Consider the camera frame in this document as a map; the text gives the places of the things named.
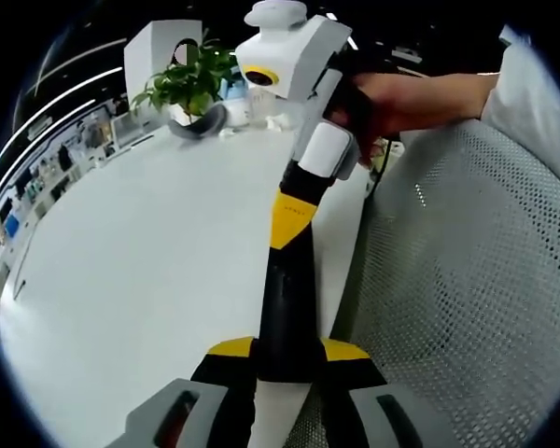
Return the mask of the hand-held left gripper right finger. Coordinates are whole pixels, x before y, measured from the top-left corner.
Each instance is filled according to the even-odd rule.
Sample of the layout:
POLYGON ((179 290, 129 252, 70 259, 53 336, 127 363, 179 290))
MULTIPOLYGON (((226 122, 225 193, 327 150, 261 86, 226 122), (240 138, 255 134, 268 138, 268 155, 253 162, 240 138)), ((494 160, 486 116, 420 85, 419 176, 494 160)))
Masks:
POLYGON ((358 346, 323 339, 319 376, 330 447, 449 447, 451 427, 424 398, 389 384, 358 346))

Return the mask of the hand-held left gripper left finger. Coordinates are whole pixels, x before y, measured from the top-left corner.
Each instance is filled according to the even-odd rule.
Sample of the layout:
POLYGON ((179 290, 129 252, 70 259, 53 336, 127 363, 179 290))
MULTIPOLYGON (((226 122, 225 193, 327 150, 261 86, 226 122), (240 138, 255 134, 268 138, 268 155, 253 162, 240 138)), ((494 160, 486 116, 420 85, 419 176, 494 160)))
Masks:
POLYGON ((211 347, 189 379, 175 379, 131 411, 122 447, 246 447, 255 420, 253 337, 211 347))

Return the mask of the person's right hand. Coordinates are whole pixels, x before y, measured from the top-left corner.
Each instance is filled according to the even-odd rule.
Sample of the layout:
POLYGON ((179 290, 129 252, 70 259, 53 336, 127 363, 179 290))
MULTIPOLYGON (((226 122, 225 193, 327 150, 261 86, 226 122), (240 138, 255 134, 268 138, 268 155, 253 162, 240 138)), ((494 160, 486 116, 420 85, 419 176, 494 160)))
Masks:
POLYGON ((413 88, 422 80, 422 77, 400 74, 360 73, 348 84, 352 87, 350 93, 358 98, 365 97, 363 111, 356 112, 348 105, 345 94, 329 106, 325 117, 356 138, 361 165, 371 165, 372 149, 379 137, 421 127, 422 114, 414 110, 406 96, 413 93, 413 88))

